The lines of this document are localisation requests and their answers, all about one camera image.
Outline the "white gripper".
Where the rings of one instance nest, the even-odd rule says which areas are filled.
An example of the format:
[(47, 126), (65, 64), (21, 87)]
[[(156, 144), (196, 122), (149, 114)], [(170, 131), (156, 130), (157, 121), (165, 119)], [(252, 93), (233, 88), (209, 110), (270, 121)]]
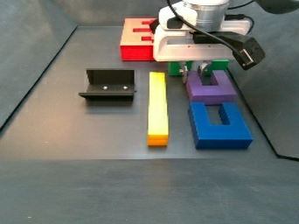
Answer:
[(188, 67), (184, 60), (204, 60), (197, 68), (198, 76), (208, 73), (210, 60), (232, 60), (232, 51), (221, 44), (194, 44), (194, 30), (181, 22), (178, 16), (200, 31), (234, 32), (248, 34), (250, 23), (246, 19), (225, 20), (226, 5), (172, 5), (160, 9), (157, 26), (153, 28), (153, 59), (180, 61), (181, 83), (185, 84)]

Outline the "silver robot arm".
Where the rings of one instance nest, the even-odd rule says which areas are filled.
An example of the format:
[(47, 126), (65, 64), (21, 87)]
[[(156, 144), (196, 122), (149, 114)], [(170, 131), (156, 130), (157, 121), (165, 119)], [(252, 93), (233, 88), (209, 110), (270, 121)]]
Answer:
[(149, 27), (153, 33), (153, 59), (158, 62), (232, 60), (236, 49), (217, 34), (244, 38), (252, 22), (226, 15), (229, 0), (180, 0), (162, 7)]

